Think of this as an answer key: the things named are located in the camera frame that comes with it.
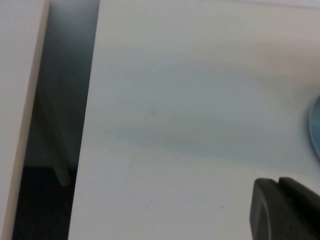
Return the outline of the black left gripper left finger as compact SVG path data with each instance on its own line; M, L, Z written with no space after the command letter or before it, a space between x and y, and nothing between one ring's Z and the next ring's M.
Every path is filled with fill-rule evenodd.
M279 187L279 180L258 178L254 181L249 214L254 240L307 240L308 229Z

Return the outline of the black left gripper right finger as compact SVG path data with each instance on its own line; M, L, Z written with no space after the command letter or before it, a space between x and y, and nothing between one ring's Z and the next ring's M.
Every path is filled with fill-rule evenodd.
M320 239L320 195L290 177L280 177L279 187L285 194L301 224Z

